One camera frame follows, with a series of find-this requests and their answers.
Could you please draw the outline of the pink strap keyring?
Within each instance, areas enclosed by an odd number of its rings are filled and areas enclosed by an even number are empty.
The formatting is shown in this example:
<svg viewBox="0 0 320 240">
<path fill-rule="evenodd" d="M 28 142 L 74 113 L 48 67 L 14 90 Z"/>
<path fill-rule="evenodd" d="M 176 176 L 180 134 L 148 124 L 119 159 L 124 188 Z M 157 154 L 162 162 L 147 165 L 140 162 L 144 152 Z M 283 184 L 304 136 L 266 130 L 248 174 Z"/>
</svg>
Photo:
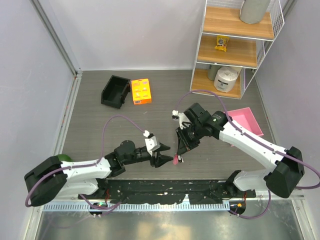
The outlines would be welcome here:
<svg viewBox="0 0 320 240">
<path fill-rule="evenodd" d="M 174 157 L 173 157 L 173 164 L 174 165 L 177 165 L 177 164 L 179 164 L 179 163 L 183 163 L 184 162 L 184 160 L 183 160 L 183 157 L 182 157 L 182 155 L 179 155 L 179 154 L 175 154 L 174 155 Z"/>
</svg>

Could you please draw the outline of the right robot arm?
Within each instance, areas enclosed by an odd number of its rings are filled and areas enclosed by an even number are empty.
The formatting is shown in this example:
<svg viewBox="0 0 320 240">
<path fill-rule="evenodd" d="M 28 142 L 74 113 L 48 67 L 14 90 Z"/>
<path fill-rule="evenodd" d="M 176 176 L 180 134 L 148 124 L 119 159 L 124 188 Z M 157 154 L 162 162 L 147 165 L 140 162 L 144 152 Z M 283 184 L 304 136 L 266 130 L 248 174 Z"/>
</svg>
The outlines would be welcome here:
<svg viewBox="0 0 320 240">
<path fill-rule="evenodd" d="M 210 114 L 200 104 L 194 103 L 184 112 L 173 110 L 172 118 L 179 122 L 175 130 L 179 160 L 183 154 L 198 147 L 203 137 L 213 137 L 240 149 L 264 167 L 263 170 L 249 172 L 234 171 L 226 185 L 226 191 L 232 197 L 238 197 L 245 191 L 269 190 L 287 199 L 304 176 L 302 152 L 298 148 L 286 149 L 268 142 L 222 111 Z"/>
</svg>

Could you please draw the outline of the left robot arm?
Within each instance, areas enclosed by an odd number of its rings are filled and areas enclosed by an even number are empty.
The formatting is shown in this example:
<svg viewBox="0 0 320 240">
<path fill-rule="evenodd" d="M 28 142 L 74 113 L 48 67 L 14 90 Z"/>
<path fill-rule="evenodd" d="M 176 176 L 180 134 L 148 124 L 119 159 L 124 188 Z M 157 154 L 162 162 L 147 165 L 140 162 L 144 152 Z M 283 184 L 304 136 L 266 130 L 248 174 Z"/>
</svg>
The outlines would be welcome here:
<svg viewBox="0 0 320 240">
<path fill-rule="evenodd" d="M 64 161 L 55 155 L 30 170 L 24 181 L 28 191 L 26 207 L 43 206 L 57 197 L 74 195 L 103 198 L 107 187 L 103 181 L 125 172 L 125 166 L 149 162 L 159 168 L 172 161 L 172 156 L 163 155 L 170 147 L 156 138 L 145 139 L 143 147 L 136 147 L 131 140 L 123 141 L 113 152 L 97 160 Z"/>
</svg>

